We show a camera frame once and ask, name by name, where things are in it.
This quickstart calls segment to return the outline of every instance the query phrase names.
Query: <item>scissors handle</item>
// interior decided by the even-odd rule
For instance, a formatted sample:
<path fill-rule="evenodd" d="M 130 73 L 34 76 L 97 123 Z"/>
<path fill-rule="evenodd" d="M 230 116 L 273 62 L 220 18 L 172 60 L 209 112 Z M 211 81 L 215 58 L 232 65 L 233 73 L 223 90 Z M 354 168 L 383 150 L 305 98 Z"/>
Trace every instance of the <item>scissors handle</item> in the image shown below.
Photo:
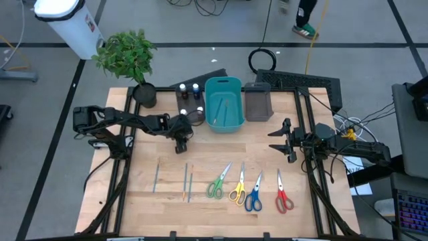
<path fill-rule="evenodd" d="M 292 210 L 294 208 L 294 202 L 287 197 L 284 190 L 278 190 L 278 196 L 275 199 L 275 204 L 281 214 L 285 214 L 287 210 Z"/>
<path fill-rule="evenodd" d="M 260 211 L 261 210 L 261 201 L 259 199 L 259 191 L 253 191 L 245 198 L 245 210 L 247 212 L 251 211 Z"/>
<path fill-rule="evenodd" d="M 210 183 L 207 188 L 207 197 L 214 197 L 216 199 L 221 199 L 223 197 L 223 180 L 217 178 L 214 182 Z"/>
<path fill-rule="evenodd" d="M 247 193 L 245 192 L 243 185 L 238 183 L 236 189 L 229 193 L 229 200 L 236 202 L 238 206 L 242 206 L 245 202 L 246 195 Z"/>

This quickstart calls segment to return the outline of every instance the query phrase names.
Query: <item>green scissors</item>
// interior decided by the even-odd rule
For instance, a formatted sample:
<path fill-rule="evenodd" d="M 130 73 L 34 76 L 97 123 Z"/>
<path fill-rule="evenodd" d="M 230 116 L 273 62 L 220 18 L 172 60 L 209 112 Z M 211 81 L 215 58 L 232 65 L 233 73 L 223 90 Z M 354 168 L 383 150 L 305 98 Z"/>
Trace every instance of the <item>green scissors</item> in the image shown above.
<path fill-rule="evenodd" d="M 225 179 L 226 173 L 229 171 L 232 162 L 230 162 L 221 175 L 212 183 L 208 185 L 207 188 L 207 197 L 214 197 L 216 199 L 221 199 L 223 197 L 223 179 Z"/>

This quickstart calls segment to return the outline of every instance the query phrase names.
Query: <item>keyboard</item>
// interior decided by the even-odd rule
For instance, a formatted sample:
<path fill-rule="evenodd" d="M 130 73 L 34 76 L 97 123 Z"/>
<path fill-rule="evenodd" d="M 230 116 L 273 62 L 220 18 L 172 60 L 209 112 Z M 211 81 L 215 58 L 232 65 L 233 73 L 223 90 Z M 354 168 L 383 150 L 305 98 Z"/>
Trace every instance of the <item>keyboard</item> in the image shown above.
<path fill-rule="evenodd" d="M 397 204 L 401 229 L 428 235 L 428 199 L 398 190 Z"/>

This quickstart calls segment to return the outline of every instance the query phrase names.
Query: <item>green sneaker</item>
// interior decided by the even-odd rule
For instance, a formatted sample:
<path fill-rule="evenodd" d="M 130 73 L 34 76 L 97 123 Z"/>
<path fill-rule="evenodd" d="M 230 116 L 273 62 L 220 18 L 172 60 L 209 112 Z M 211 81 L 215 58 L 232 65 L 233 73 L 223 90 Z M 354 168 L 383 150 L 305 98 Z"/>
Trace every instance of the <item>green sneaker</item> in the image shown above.
<path fill-rule="evenodd" d="M 293 26 L 293 32 L 305 37 L 307 39 L 312 39 L 315 36 L 315 29 L 309 24 L 305 24 L 303 27 Z"/>
<path fill-rule="evenodd" d="M 279 0 L 278 5 L 280 6 L 281 13 L 287 14 L 289 2 L 290 0 Z"/>

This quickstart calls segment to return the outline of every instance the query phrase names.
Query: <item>gray container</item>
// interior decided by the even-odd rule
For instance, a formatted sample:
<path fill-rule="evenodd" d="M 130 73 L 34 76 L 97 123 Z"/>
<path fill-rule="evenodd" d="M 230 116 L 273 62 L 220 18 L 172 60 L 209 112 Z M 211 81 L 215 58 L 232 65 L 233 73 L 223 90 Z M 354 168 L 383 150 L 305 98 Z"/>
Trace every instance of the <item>gray container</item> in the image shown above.
<path fill-rule="evenodd" d="M 274 114 L 270 100 L 270 84 L 247 83 L 245 91 L 245 118 L 247 121 L 268 121 Z"/>

